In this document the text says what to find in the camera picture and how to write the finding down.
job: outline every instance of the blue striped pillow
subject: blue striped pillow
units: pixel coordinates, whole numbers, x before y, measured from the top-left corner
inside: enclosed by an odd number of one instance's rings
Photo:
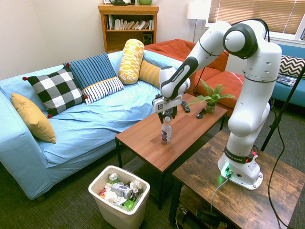
[[[116,76],[106,52],[87,59],[63,63],[63,65],[70,67],[74,79],[82,90]]]

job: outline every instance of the table leg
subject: table leg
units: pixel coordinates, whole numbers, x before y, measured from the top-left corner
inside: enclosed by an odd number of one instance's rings
[[[115,138],[115,145],[116,145],[116,152],[118,154],[119,160],[119,167],[122,168],[122,158],[121,158],[121,151],[120,151],[120,142],[117,138]]]
[[[174,179],[173,183],[173,194],[172,194],[172,202],[171,202],[171,208],[170,208],[170,214],[169,214],[169,221],[172,224],[175,224],[175,218],[176,218],[176,212],[179,204],[179,197],[180,192],[182,188],[182,183],[178,179]]]
[[[158,205],[158,209],[159,210],[161,210],[162,206],[163,206],[164,176],[165,176],[165,174],[162,173],[162,176],[161,176],[161,187],[160,187],[160,190],[159,190],[159,205]]]
[[[222,121],[221,121],[221,125],[220,125],[219,131],[221,131],[221,130],[223,129],[224,122],[225,122],[225,118],[226,118],[226,115],[223,117],[223,119],[222,119]]]

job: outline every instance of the teal couch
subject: teal couch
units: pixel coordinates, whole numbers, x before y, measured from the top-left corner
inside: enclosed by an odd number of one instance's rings
[[[118,74],[122,52],[108,56]],[[178,68],[181,65],[178,60],[151,51],[144,52],[144,59],[159,67]],[[47,115],[32,86],[22,78],[50,74],[62,67],[0,81],[0,162],[29,199],[41,196],[58,182],[115,149],[116,134],[152,114],[152,101],[160,92],[153,85],[138,81],[90,105],[73,106],[49,119],[57,143],[48,143],[31,134],[11,103],[11,93],[29,98]]]
[[[288,45],[280,46],[282,48],[282,55],[305,58],[305,48]],[[272,98],[280,101],[286,101],[291,89],[291,86],[276,82],[272,93]],[[305,79],[300,81],[289,103],[305,107]]]

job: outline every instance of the green leaves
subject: green leaves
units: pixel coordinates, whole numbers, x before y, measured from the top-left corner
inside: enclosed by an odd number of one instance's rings
[[[201,84],[204,87],[204,89],[207,92],[207,96],[204,95],[200,95],[197,98],[195,98],[193,101],[189,102],[187,105],[191,105],[194,104],[198,101],[200,101],[201,103],[203,101],[206,101],[208,103],[209,106],[215,106],[216,103],[223,98],[233,98],[235,99],[236,97],[232,94],[220,94],[223,90],[224,87],[222,84],[218,84],[215,89],[212,88],[211,86],[207,85],[205,81],[201,80]]]

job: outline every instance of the white trash bin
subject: white trash bin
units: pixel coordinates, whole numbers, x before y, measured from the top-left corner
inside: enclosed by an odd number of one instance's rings
[[[140,182],[144,193],[132,211],[128,212],[99,196],[99,192],[104,189],[105,183],[108,182],[108,176],[112,172],[115,172],[122,182],[134,180]],[[138,229],[140,227],[144,220],[146,200],[150,190],[150,185],[146,181],[119,167],[107,166],[98,177],[91,182],[88,190],[94,197],[104,219],[116,229]]]

